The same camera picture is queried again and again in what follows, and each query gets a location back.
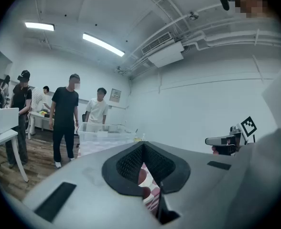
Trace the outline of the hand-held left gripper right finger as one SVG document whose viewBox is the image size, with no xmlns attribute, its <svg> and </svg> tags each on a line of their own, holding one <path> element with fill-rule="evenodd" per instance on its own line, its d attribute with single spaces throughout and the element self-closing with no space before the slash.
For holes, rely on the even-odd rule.
<svg viewBox="0 0 281 229">
<path fill-rule="evenodd" d="M 143 143 L 143 162 L 160 187 L 156 216 L 144 229 L 229 229 L 239 155 L 224 156 Z"/>
</svg>

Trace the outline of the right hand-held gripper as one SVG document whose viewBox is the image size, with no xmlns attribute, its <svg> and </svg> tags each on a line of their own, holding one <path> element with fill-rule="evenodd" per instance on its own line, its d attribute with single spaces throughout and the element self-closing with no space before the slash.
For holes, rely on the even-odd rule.
<svg viewBox="0 0 281 229">
<path fill-rule="evenodd" d="M 221 155 L 232 156 L 249 143 L 249 138 L 252 138 L 253 143 L 255 143 L 256 130 L 257 127 L 249 116 L 236 126 L 230 127 L 228 136 L 206 138 L 205 144 L 209 146 L 221 146 Z"/>
</svg>

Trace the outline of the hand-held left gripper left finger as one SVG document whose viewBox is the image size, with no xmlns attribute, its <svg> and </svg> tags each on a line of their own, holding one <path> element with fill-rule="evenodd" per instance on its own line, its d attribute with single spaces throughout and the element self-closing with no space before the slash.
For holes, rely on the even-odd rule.
<svg viewBox="0 0 281 229">
<path fill-rule="evenodd" d="M 131 146 L 116 146 L 69 162 L 35 186 L 23 199 L 23 204 L 34 211 L 67 182 L 76 187 L 55 216 L 54 228 L 158 229 L 158 220 L 145 207 L 141 197 L 119 194 L 102 177 L 104 162 Z"/>
</svg>

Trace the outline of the clear plastic storage bin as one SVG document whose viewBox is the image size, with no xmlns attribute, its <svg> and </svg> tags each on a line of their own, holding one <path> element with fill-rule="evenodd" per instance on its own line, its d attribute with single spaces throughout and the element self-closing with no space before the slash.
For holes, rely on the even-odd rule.
<svg viewBox="0 0 281 229">
<path fill-rule="evenodd" d="M 103 125 L 83 122 L 78 129 L 78 157 L 104 151 L 133 142 L 136 132 L 123 125 Z"/>
</svg>

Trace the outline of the white open box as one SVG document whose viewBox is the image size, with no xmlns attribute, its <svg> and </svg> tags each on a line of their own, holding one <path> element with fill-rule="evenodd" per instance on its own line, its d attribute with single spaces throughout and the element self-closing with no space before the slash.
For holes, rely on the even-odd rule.
<svg viewBox="0 0 281 229">
<path fill-rule="evenodd" d="M 0 134 L 18 126 L 18 108 L 0 108 Z"/>
</svg>

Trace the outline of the red white checkered tablecloth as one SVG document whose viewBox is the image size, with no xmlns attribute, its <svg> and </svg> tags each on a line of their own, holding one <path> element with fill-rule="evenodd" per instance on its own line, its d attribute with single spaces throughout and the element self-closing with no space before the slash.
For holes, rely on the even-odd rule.
<svg viewBox="0 0 281 229">
<path fill-rule="evenodd" d="M 156 216 L 160 201 L 160 187 L 153 179 L 145 163 L 142 164 L 139 172 L 138 186 L 143 189 L 145 207 Z"/>
</svg>

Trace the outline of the white work table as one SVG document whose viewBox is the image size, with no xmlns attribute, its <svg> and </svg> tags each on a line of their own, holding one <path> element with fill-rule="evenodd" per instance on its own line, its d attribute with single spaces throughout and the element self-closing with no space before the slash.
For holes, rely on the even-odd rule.
<svg viewBox="0 0 281 229">
<path fill-rule="evenodd" d="M 45 129 L 48 129 L 48 130 L 53 130 L 53 128 L 50 128 L 50 126 L 49 126 L 49 114 L 47 114 L 47 116 L 46 116 L 46 114 L 40 114 L 39 112 L 30 112 L 29 113 L 29 125 L 28 125 L 28 139 L 29 140 L 31 140 L 31 137 L 32 137 L 32 135 L 31 135 L 31 132 L 30 132 L 30 127 L 31 127 L 31 124 L 32 124 L 32 120 L 31 120 L 31 118 L 38 118 L 38 119 L 40 119 L 41 120 L 41 130 L 43 131 L 43 130 L 45 130 Z"/>
</svg>

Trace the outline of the white ceiling pipes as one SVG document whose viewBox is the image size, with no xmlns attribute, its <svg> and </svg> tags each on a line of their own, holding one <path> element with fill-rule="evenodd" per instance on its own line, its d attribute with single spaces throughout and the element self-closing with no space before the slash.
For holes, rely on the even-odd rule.
<svg viewBox="0 0 281 229">
<path fill-rule="evenodd" d="M 281 25 L 275 19 L 247 19 L 244 15 L 222 12 L 214 4 L 207 8 L 192 10 L 199 14 L 195 21 L 190 12 L 183 13 L 169 0 L 160 0 L 156 5 L 166 14 L 169 22 L 151 34 L 139 46 L 129 52 L 118 66 L 126 70 L 126 76 L 135 77 L 151 68 L 157 68 L 145 59 L 142 48 L 159 36 L 170 32 L 174 40 L 184 47 L 183 57 L 190 51 L 230 45 L 260 45 L 281 48 Z"/>
</svg>

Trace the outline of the white slanted-leg desk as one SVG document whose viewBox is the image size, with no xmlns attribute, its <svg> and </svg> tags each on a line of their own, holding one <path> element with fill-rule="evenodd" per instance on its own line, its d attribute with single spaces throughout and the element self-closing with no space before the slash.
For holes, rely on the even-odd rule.
<svg viewBox="0 0 281 229">
<path fill-rule="evenodd" d="M 2 134 L 0 134 L 0 145 L 6 143 L 8 141 L 11 141 L 12 149 L 13 149 L 14 156 L 15 156 L 19 171 L 21 173 L 21 176 L 22 176 L 23 180 L 26 183 L 28 183 L 29 179 L 28 179 L 28 177 L 25 173 L 25 170 L 23 168 L 23 165 L 22 165 L 22 162 L 21 162 L 21 159 L 20 159 L 20 156 L 19 156 L 19 151 L 18 151 L 18 147 L 17 147 L 17 144 L 18 144 L 17 136 L 18 136 L 18 133 L 14 130 L 11 130 L 11 129 L 2 133 Z"/>
</svg>

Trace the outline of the white ceiling air conditioner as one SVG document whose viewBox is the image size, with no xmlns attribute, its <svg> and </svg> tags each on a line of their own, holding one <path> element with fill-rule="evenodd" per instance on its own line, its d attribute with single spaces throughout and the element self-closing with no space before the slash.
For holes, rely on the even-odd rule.
<svg viewBox="0 0 281 229">
<path fill-rule="evenodd" d="M 157 68 L 183 60 L 184 47 L 180 41 L 175 41 L 170 32 L 167 32 L 142 48 L 145 59 L 148 59 Z"/>
</svg>

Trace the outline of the ceiling light bar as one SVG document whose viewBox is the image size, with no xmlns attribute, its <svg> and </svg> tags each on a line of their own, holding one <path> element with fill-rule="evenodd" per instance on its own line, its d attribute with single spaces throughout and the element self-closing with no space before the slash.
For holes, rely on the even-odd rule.
<svg viewBox="0 0 281 229">
<path fill-rule="evenodd" d="M 54 25 L 48 23 L 38 23 L 38 22 L 25 22 L 27 28 L 30 29 L 40 29 L 45 31 L 54 31 Z"/>
<path fill-rule="evenodd" d="M 106 42 L 104 42 L 104 41 L 102 41 L 102 40 L 100 40 L 96 37 L 93 37 L 89 34 L 84 33 L 83 34 L 83 40 L 86 40 L 86 41 L 91 42 L 95 45 L 98 45 L 98 46 L 116 54 L 119 57 L 122 57 L 125 54 L 125 52 L 123 52 L 123 51 L 111 46 L 110 44 L 108 44 L 108 43 L 106 43 Z"/>
</svg>

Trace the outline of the grey wall electrical panel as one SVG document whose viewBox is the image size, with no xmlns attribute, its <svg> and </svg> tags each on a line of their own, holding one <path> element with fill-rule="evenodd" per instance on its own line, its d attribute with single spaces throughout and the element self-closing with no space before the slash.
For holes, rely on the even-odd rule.
<svg viewBox="0 0 281 229">
<path fill-rule="evenodd" d="M 120 90 L 116 90 L 116 89 L 111 90 L 110 98 L 109 98 L 110 101 L 115 102 L 115 103 L 119 103 L 120 97 L 121 97 L 121 91 Z"/>
</svg>

